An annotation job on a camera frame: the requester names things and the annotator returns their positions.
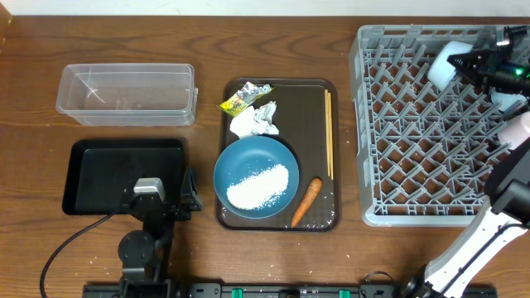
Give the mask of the white rice pile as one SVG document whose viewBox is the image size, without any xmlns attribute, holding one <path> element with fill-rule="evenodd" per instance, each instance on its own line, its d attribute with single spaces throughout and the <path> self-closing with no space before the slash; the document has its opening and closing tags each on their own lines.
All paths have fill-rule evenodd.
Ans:
<svg viewBox="0 0 530 298">
<path fill-rule="evenodd" d="M 275 204 L 285 193 L 289 180 L 288 169 L 281 164 L 255 171 L 226 192 L 231 205 L 237 209 L 254 210 Z"/>
</svg>

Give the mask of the wooden chopstick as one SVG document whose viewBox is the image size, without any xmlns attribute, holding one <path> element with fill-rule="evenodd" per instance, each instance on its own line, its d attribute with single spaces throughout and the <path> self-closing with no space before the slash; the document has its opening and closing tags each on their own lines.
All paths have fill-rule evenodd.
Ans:
<svg viewBox="0 0 530 298">
<path fill-rule="evenodd" d="M 328 108 L 328 90 L 325 89 L 325 146 L 326 146 L 326 166 L 327 175 L 330 177 L 330 141 L 329 141 L 329 108 Z"/>
<path fill-rule="evenodd" d="M 332 107 L 331 107 L 331 93 L 328 91 L 327 93 L 327 97 L 326 97 L 326 100 L 327 100 L 327 104 L 328 104 L 328 112 L 327 112 L 327 117 L 328 117 L 328 133 L 329 133 L 329 149 L 330 149 L 330 179 L 331 180 L 334 180 L 334 157 L 333 157 L 333 149 L 334 149 L 334 146 L 333 146 L 333 127 L 332 127 Z"/>
</svg>

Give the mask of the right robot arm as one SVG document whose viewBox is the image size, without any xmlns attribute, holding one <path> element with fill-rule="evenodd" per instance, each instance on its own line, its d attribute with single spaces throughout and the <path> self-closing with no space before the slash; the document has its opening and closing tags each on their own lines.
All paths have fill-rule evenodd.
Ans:
<svg viewBox="0 0 530 298">
<path fill-rule="evenodd" d="M 438 89 L 462 75 L 484 90 L 529 95 L 529 68 L 511 61 L 527 26 L 506 26 L 496 32 L 493 49 L 446 44 L 427 78 Z M 490 173 L 484 185 L 488 200 L 463 233 L 438 258 L 425 265 L 402 290 L 403 297 L 461 297 L 473 277 L 507 244 L 529 230 L 529 115 L 512 118 L 498 133 L 510 154 Z"/>
</svg>

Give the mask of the light blue bowl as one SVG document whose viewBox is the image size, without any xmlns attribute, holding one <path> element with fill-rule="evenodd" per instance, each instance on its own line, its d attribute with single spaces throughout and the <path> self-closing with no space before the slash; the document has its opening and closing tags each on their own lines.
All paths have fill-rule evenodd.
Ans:
<svg viewBox="0 0 530 298">
<path fill-rule="evenodd" d="M 471 44 L 459 41 L 447 43 L 432 63 L 427 73 L 428 80 L 440 91 L 443 91 L 456 75 L 455 67 L 448 62 L 448 57 L 470 53 L 472 48 Z"/>
</svg>

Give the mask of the white pink cup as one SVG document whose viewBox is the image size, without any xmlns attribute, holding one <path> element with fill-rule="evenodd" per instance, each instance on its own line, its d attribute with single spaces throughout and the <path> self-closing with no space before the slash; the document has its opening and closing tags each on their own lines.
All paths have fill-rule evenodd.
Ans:
<svg viewBox="0 0 530 298">
<path fill-rule="evenodd" d="M 529 112 L 518 115 L 510 119 L 507 125 L 498 133 L 498 140 L 501 145 L 509 144 L 509 149 L 514 150 L 529 138 Z"/>
</svg>

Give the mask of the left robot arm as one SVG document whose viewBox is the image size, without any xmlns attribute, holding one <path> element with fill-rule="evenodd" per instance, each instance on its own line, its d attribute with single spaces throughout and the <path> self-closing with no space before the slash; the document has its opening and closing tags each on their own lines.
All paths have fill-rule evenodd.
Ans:
<svg viewBox="0 0 530 298">
<path fill-rule="evenodd" d="M 193 170 L 188 167 L 177 196 L 166 193 L 159 178 L 141 178 L 122 211 L 142 222 L 142 229 L 126 234 L 118 245 L 123 264 L 119 297 L 180 297 L 181 286 L 167 273 L 174 227 L 202 209 Z"/>
</svg>

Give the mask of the dark blue plate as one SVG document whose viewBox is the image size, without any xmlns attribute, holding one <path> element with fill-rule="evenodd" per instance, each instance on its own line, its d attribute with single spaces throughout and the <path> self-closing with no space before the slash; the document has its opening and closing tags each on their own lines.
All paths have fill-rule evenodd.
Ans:
<svg viewBox="0 0 530 298">
<path fill-rule="evenodd" d="M 226 192 L 255 171 L 263 171 L 276 164 L 289 172 L 285 193 L 273 205 L 263 209 L 237 209 L 229 202 Z M 300 170 L 292 152 L 281 142 L 270 137 L 247 137 L 237 140 L 220 154 L 214 167 L 214 188 L 221 204 L 229 211 L 246 219 L 270 218 L 283 211 L 294 199 L 300 180 Z"/>
</svg>

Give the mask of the light blue cup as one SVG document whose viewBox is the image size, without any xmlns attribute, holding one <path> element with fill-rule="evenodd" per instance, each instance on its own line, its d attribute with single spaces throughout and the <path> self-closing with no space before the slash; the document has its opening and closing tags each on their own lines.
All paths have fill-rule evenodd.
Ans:
<svg viewBox="0 0 530 298">
<path fill-rule="evenodd" d="M 490 94 L 491 103 L 497 112 L 516 112 L 527 102 L 527 98 L 521 94 L 504 94 L 493 91 Z"/>
</svg>

